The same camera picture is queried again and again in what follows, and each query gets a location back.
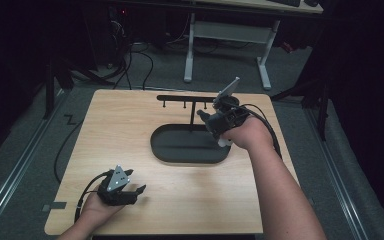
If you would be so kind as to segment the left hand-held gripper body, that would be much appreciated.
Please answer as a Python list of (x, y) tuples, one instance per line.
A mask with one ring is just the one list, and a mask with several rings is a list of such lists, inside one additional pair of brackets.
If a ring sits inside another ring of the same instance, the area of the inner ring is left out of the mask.
[(105, 179), (100, 183), (97, 195), (103, 203), (110, 206), (133, 205), (137, 198), (135, 191), (124, 191), (130, 179), (123, 176), (125, 170), (120, 165), (105, 173)]

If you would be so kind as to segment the grey tape strip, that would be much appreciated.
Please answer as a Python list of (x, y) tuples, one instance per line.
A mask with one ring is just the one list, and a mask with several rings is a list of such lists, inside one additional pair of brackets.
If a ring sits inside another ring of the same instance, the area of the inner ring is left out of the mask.
[(49, 212), (53, 209), (65, 209), (67, 202), (52, 202), (49, 204), (44, 204), (42, 207), (42, 212)]

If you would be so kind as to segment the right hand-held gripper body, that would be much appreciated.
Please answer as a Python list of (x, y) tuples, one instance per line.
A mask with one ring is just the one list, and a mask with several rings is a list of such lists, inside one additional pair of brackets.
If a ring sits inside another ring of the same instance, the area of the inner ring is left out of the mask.
[(213, 100), (215, 113), (207, 118), (206, 127), (216, 139), (226, 131), (241, 126), (249, 115), (247, 109), (241, 107), (239, 100), (233, 96), (239, 82), (240, 78), (236, 77)]

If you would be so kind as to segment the white-legged wooden desk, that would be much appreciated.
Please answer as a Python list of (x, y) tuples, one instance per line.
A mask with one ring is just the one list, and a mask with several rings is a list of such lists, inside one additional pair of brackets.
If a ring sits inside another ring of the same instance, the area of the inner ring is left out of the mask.
[[(299, 16), (319, 16), (324, 9), (319, 4), (312, 4), (312, 0), (300, 0), (299, 7), (291, 7), (267, 0), (188, 0), (192, 7), (242, 7), (249, 10), (264, 10), (269, 13), (298, 14)], [(262, 86), (265, 90), (272, 88), (268, 76), (266, 61), (271, 51), (273, 42), (278, 32), (281, 20), (276, 17), (270, 26), (259, 27), (249, 24), (226, 23), (211, 20), (196, 20), (195, 14), (190, 14), (188, 52), (185, 61), (184, 81), (190, 83), (193, 79), (194, 63), (194, 40), (196, 38), (226, 40), (234, 42), (245, 42), (263, 44), (265, 50), (256, 58)]]

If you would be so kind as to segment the person's right hand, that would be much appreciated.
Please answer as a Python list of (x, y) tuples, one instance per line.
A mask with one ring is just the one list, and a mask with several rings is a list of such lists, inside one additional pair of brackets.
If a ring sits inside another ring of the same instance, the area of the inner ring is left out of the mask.
[(267, 127), (256, 117), (248, 117), (245, 122), (221, 135), (235, 145), (246, 150), (273, 149), (273, 139)]

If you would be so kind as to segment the dark metal stand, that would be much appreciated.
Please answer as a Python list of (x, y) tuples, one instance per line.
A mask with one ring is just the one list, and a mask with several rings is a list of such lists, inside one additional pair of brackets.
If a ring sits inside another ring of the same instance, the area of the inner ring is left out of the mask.
[(49, 119), (55, 109), (55, 83), (58, 83), (63, 90), (71, 91), (74, 87), (69, 66), (67, 62), (58, 55), (52, 56), (49, 64), (46, 66), (45, 119)]
[(325, 141), (330, 83), (331, 79), (329, 77), (314, 78), (313, 80), (297, 83), (293, 87), (271, 96), (271, 100), (279, 101), (289, 96), (302, 96), (301, 106), (304, 109), (318, 109), (316, 130), (321, 140)]

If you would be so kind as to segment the metal floor rail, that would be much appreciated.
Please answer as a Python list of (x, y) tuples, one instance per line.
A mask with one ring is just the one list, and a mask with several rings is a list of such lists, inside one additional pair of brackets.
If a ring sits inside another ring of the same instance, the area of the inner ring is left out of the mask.
[(54, 108), (46, 117), (46, 95), (40, 93), (33, 105), (13, 125), (0, 147), (0, 217), (11, 201), (60, 107), (70, 92), (58, 90)]
[(329, 146), (325, 140), (322, 139), (318, 132), (316, 115), (312, 110), (304, 109), (304, 114), (312, 128), (318, 145), (321, 148), (325, 164), (327, 166), (327, 172), (332, 182), (333, 189), (341, 206), (342, 212), (345, 216), (347, 224), (353, 235), (354, 240), (369, 240), (367, 232), (361, 222), (358, 211), (355, 207), (354, 201), (341, 178), (339, 170), (334, 161), (333, 155), (329, 149)]

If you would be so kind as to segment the black hook stand with tray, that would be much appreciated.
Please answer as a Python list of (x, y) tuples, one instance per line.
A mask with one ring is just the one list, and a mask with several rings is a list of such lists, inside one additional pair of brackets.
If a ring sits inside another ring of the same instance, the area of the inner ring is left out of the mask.
[(196, 104), (212, 103), (214, 97), (158, 95), (157, 99), (166, 102), (191, 104), (188, 124), (165, 124), (151, 135), (152, 153), (159, 160), (170, 164), (217, 164), (225, 160), (230, 146), (221, 147), (205, 125), (195, 124)]

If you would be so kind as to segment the black keyboard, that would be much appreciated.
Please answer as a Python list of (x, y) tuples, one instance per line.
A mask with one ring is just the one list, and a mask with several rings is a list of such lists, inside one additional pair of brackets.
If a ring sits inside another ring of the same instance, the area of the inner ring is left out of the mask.
[(300, 0), (267, 0), (267, 1), (283, 4), (291, 7), (299, 7), (301, 3)]

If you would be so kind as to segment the person's left hand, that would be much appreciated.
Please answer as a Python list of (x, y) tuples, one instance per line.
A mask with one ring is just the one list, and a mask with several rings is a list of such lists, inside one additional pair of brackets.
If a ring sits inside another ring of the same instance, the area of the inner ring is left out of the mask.
[(93, 232), (107, 223), (124, 206), (110, 206), (102, 202), (95, 193), (90, 193), (83, 205), (80, 217), (76, 221), (81, 228), (88, 232)]

